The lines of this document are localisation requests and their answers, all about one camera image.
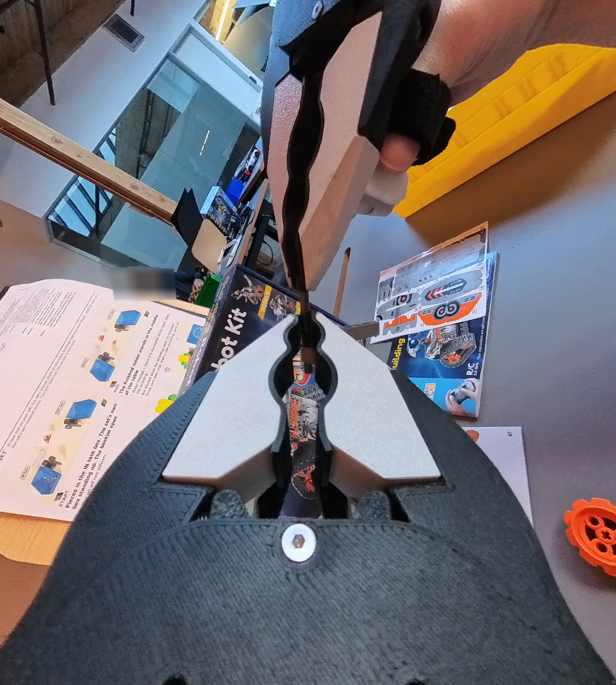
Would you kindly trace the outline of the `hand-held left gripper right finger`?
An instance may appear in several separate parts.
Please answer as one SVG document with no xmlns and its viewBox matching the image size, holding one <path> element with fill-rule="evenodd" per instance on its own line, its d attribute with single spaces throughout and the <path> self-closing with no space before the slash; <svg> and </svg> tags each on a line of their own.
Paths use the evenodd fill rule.
<svg viewBox="0 0 616 685">
<path fill-rule="evenodd" d="M 370 491 L 441 486 L 443 476 L 393 373 L 323 314 L 312 315 L 318 411 L 312 481 L 325 518 Z"/>
</svg>

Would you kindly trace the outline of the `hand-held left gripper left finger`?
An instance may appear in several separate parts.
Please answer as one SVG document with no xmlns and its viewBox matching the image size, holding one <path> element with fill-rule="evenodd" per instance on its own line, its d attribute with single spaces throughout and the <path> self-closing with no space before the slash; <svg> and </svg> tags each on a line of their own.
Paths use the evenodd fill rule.
<svg viewBox="0 0 616 685">
<path fill-rule="evenodd" d="M 272 370 L 294 323 L 286 317 L 214 374 L 162 472 L 166 482 L 234 490 L 244 503 L 275 483 L 271 448 L 286 411 Z"/>
</svg>

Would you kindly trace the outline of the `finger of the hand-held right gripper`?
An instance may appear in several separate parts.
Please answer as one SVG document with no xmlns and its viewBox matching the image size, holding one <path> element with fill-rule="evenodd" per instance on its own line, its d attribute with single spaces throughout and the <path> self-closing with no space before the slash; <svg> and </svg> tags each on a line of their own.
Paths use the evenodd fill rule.
<svg viewBox="0 0 616 685">
<path fill-rule="evenodd" d="M 320 88 L 323 129 L 309 172 L 309 201 L 300 225 L 306 286 L 324 278 L 379 161 L 358 132 L 382 13 L 352 28 L 327 64 Z"/>
<path fill-rule="evenodd" d="M 300 224 L 309 196 L 309 149 L 302 113 L 304 83 L 288 73 L 274 89 L 267 169 L 286 279 L 307 291 Z"/>
</svg>

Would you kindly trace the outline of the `black axle rod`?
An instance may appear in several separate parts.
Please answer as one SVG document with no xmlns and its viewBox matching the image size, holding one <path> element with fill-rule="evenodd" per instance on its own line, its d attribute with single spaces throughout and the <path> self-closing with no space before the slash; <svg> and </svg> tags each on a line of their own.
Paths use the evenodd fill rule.
<svg viewBox="0 0 616 685">
<path fill-rule="evenodd" d="M 315 347 L 312 336 L 312 315 L 309 304 L 309 294 L 306 290 L 297 291 L 301 305 L 300 311 L 300 353 L 304 372 L 311 374 L 315 366 Z"/>
</svg>

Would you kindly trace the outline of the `person's right forearm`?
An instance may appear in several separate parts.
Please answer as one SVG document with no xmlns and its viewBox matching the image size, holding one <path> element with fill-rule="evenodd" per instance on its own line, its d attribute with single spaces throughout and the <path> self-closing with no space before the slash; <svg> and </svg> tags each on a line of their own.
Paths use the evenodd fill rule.
<svg viewBox="0 0 616 685">
<path fill-rule="evenodd" d="M 572 44 L 616 49 L 616 1 L 556 1 L 531 47 Z"/>
</svg>

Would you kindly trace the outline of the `grey desk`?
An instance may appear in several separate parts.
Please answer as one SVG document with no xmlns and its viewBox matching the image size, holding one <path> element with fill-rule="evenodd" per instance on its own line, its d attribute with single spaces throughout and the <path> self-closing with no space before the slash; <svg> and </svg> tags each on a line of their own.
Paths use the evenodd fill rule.
<svg viewBox="0 0 616 685">
<path fill-rule="evenodd" d="M 498 271 L 476 423 L 523 429 L 536 533 L 616 676 L 616 578 L 563 523 L 578 499 L 616 503 L 616 93 L 407 220 L 356 217 L 341 318 L 372 316 L 381 270 L 484 221 Z"/>
</svg>

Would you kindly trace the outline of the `person's right hand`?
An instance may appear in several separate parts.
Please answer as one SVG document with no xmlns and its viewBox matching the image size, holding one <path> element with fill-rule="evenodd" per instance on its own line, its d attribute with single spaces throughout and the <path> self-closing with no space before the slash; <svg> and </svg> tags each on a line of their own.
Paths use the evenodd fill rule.
<svg viewBox="0 0 616 685">
<path fill-rule="evenodd" d="M 451 104 L 470 98 L 530 49 L 548 1 L 442 1 L 414 69 L 437 75 Z"/>
</svg>

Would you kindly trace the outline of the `blue kit manual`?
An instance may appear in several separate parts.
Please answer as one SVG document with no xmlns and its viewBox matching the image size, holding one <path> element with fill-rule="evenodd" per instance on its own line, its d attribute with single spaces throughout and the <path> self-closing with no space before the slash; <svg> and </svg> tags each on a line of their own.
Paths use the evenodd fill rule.
<svg viewBox="0 0 616 685">
<path fill-rule="evenodd" d="M 495 252 L 492 295 L 497 262 Z M 446 412 L 477 418 L 490 311 L 466 323 L 397 336 L 391 341 L 388 366 L 405 375 Z"/>
</svg>

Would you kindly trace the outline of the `blue robot kit box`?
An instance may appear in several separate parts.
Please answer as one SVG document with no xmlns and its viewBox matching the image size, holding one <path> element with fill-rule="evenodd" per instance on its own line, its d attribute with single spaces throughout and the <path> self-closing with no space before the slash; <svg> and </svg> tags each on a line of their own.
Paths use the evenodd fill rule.
<svg viewBox="0 0 616 685">
<path fill-rule="evenodd" d="M 185 366 L 179 395 L 207 372 L 219 370 L 287 316 L 299 314 L 298 296 L 286 286 L 237 266 L 224 276 L 205 324 L 192 329 L 194 350 Z M 293 460 L 291 484 L 281 509 L 287 517 L 321 518 L 321 505 L 312 483 L 318 407 L 325 394 L 313 374 L 304 371 L 300 358 L 293 361 L 294 382 L 282 399 L 287 415 Z"/>
</svg>

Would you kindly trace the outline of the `white open instruction booklet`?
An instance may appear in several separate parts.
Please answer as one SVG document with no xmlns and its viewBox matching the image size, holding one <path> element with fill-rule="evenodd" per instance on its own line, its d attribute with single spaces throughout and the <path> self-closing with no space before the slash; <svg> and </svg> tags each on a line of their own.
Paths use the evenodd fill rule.
<svg viewBox="0 0 616 685">
<path fill-rule="evenodd" d="M 522 428 L 509 426 L 463 429 L 499 470 L 520 502 L 526 517 L 533 523 Z"/>
</svg>

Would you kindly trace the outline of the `green storage bin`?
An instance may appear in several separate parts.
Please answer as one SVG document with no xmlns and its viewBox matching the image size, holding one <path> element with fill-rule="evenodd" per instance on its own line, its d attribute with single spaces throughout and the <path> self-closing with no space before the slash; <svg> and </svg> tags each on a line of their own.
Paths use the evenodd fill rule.
<svg viewBox="0 0 616 685">
<path fill-rule="evenodd" d="M 218 294 L 222 279 L 214 273 L 208 273 L 201 287 L 192 292 L 193 304 L 204 308 L 211 308 Z"/>
</svg>

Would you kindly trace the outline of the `grey orange sticker sheet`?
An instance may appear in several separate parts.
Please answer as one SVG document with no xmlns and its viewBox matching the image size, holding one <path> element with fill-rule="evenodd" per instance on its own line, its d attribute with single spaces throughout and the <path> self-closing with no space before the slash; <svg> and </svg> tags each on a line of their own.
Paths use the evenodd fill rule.
<svg viewBox="0 0 616 685">
<path fill-rule="evenodd" d="M 490 311 L 494 266 L 489 224 L 483 222 L 382 270 L 373 317 L 378 329 L 372 342 L 484 317 Z"/>
</svg>

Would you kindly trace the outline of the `yellow plastic bin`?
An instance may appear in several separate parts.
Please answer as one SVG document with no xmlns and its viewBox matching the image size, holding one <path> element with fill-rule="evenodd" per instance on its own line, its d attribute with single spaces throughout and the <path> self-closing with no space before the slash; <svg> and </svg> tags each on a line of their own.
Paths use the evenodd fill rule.
<svg viewBox="0 0 616 685">
<path fill-rule="evenodd" d="M 406 218 L 616 91 L 616 49 L 558 44 L 525 53 L 449 111 L 456 129 L 437 157 L 408 172 Z"/>
</svg>

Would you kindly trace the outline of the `wooden pillar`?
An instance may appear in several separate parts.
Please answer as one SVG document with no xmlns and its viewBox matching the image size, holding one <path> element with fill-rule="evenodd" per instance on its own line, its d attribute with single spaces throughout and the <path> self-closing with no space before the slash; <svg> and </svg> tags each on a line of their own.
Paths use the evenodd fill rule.
<svg viewBox="0 0 616 685">
<path fill-rule="evenodd" d="M 176 202 L 0 98 L 0 133 L 173 227 Z"/>
</svg>

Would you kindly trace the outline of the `orange gear wheel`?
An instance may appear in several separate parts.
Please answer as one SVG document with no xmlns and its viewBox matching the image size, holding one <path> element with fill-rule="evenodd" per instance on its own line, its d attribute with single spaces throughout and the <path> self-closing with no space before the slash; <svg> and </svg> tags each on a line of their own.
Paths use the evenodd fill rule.
<svg viewBox="0 0 616 685">
<path fill-rule="evenodd" d="M 582 559 L 616 577 L 616 504 L 579 499 L 565 512 L 566 535 Z"/>
</svg>

